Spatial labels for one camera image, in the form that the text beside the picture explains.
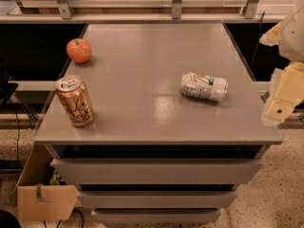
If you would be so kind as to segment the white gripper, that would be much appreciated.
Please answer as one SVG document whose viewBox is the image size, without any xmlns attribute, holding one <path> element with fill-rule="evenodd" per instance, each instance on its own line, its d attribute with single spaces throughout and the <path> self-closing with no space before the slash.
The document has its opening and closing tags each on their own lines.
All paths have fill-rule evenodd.
<svg viewBox="0 0 304 228">
<path fill-rule="evenodd" d="M 259 42 L 268 47 L 279 45 L 279 54 L 290 62 L 284 69 L 276 68 L 269 86 L 269 97 L 263 108 L 261 122 L 277 126 L 304 101 L 304 0 L 298 0 L 284 21 L 264 33 Z"/>
</svg>

